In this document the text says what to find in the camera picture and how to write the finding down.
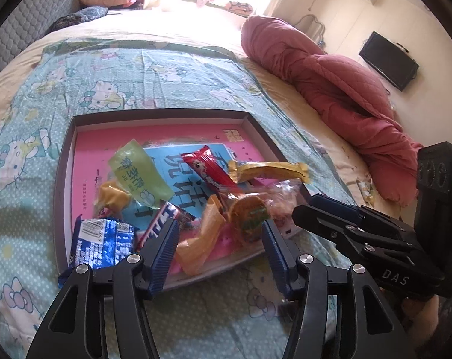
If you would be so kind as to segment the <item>person's right hand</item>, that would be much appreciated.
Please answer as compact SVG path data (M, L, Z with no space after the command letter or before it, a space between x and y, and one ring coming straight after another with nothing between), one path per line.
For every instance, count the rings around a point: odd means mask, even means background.
M439 297L427 302L406 298L401 308L405 315L405 331L416 349L423 346L434 334L439 323Z

